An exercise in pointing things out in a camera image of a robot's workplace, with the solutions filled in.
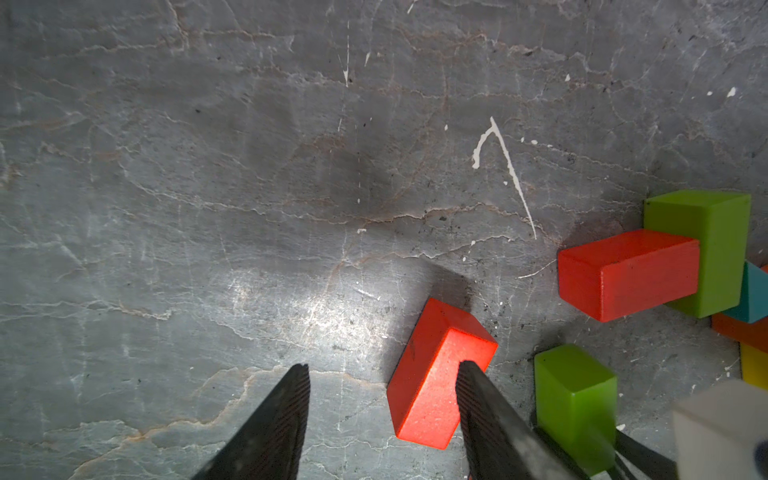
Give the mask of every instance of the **white paint drip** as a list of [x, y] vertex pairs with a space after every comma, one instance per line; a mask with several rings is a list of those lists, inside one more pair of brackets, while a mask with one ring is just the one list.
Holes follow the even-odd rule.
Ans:
[[528, 278], [528, 277], [530, 277], [530, 276], [534, 276], [534, 275], [536, 275], [537, 273], [541, 273], [541, 271], [543, 271], [545, 268], [547, 268], [548, 266], [552, 265], [554, 262], [557, 262], [557, 261], [558, 261], [558, 259], [554, 259], [554, 260], [552, 260], [550, 263], [547, 263], [546, 265], [544, 265], [542, 268], [540, 268], [540, 269], [536, 270], [535, 272], [533, 272], [533, 273], [529, 273], [528, 275], [519, 276], [518, 278], [519, 278], [519, 279], [520, 279], [520, 278]]
[[346, 21], [346, 70], [344, 71], [344, 83], [349, 88], [349, 20]]
[[472, 168], [477, 170], [480, 168], [480, 150], [482, 149], [482, 145], [485, 143], [486, 140], [488, 140], [488, 137], [491, 136], [491, 134], [496, 135], [498, 138], [498, 142], [502, 145], [502, 153], [504, 154], [504, 157], [507, 159], [507, 168], [509, 169], [509, 174], [512, 177], [512, 183], [515, 185], [515, 189], [518, 191], [518, 194], [520, 195], [520, 200], [523, 201], [523, 207], [525, 207], [525, 213], [528, 215], [528, 221], [531, 222], [531, 229], [533, 230], [533, 238], [536, 240], [536, 226], [533, 223], [533, 217], [531, 216], [531, 211], [528, 209], [528, 202], [525, 201], [525, 195], [523, 195], [523, 189], [520, 186], [520, 180], [518, 179], [518, 175], [515, 173], [515, 167], [512, 166], [512, 159], [509, 157], [509, 151], [507, 150], [507, 145], [504, 143], [504, 138], [502, 137], [502, 133], [498, 129], [498, 125], [496, 125], [496, 121], [491, 117], [491, 127], [485, 131], [483, 135], [480, 135], [480, 140], [478, 141], [478, 146], [475, 147], [475, 151], [472, 152]]

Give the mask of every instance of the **yellow block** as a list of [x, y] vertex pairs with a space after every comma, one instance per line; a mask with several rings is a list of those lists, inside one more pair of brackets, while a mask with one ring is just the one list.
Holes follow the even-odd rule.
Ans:
[[768, 353], [742, 343], [741, 376], [744, 382], [768, 390]]

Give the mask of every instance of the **stack of blocks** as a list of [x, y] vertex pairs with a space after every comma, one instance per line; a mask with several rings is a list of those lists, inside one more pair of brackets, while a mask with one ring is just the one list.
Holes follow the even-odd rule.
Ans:
[[712, 315], [712, 328], [741, 343], [744, 381], [768, 389], [768, 265], [744, 263], [741, 301]]
[[749, 218], [749, 195], [649, 198], [643, 230], [559, 253], [560, 296], [601, 322], [663, 303], [696, 318], [737, 307]]

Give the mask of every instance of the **white paint splatter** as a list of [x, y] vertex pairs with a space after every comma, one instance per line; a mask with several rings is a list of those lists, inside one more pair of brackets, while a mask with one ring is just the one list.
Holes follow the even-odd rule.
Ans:
[[528, 278], [528, 277], [530, 277], [530, 276], [534, 276], [534, 275], [536, 275], [537, 273], [540, 273], [540, 272], [541, 272], [541, 271], [543, 271], [545, 268], [547, 268], [548, 266], [552, 265], [554, 262], [557, 262], [557, 261], [558, 261], [558, 259], [554, 259], [554, 260], [552, 260], [550, 263], [547, 263], [546, 265], [544, 265], [542, 268], [540, 268], [540, 269], [536, 270], [535, 272], [533, 272], [533, 273], [529, 273], [528, 275], [519, 276], [518, 278], [519, 278], [519, 279], [521, 279], [521, 278]]
[[507, 159], [507, 168], [509, 169], [509, 174], [512, 177], [512, 183], [515, 185], [515, 189], [518, 191], [518, 194], [520, 195], [520, 200], [523, 201], [523, 207], [525, 207], [525, 213], [528, 215], [528, 221], [531, 223], [531, 229], [533, 230], [533, 238], [536, 239], [536, 226], [533, 223], [533, 217], [531, 216], [531, 211], [528, 209], [528, 202], [525, 201], [525, 195], [523, 195], [523, 189], [520, 186], [520, 180], [518, 179], [518, 175], [515, 173], [515, 167], [512, 166], [512, 159], [509, 157], [509, 151], [507, 150], [507, 145], [504, 143], [504, 138], [502, 137], [502, 133], [498, 129], [498, 125], [496, 125], [496, 121], [491, 117], [491, 127], [485, 131], [483, 135], [480, 135], [480, 140], [478, 141], [478, 146], [475, 147], [475, 151], [472, 152], [472, 168], [477, 170], [480, 168], [480, 150], [482, 149], [482, 145], [485, 143], [486, 140], [488, 140], [488, 137], [491, 136], [491, 134], [496, 135], [498, 138], [498, 142], [502, 145], [502, 153], [504, 154], [504, 157]]

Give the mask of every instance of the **wooden block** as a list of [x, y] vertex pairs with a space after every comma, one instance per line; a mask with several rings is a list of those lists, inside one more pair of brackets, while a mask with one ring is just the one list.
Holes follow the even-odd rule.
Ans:
[[576, 345], [534, 358], [536, 419], [588, 475], [614, 465], [616, 375]]
[[635, 230], [558, 254], [560, 297], [600, 322], [696, 293], [699, 241]]
[[730, 380], [672, 410], [680, 480], [762, 480], [756, 449], [768, 434], [768, 391]]
[[750, 196], [679, 190], [645, 200], [644, 227], [700, 241], [699, 289], [669, 306], [696, 318], [739, 304]]
[[746, 323], [755, 323], [768, 316], [768, 272], [744, 262], [739, 304], [723, 313]]
[[427, 301], [387, 386], [398, 439], [445, 449], [458, 426], [458, 365], [472, 360], [485, 371], [498, 344], [470, 313]]
[[[762, 270], [768, 272], [768, 265], [764, 266]], [[728, 336], [768, 353], [768, 317], [755, 323], [745, 323], [732, 319], [728, 315], [715, 313], [712, 315], [712, 328], [720, 335]]]
[[768, 353], [761, 352], [746, 343], [742, 343], [741, 378], [750, 385], [768, 390]]

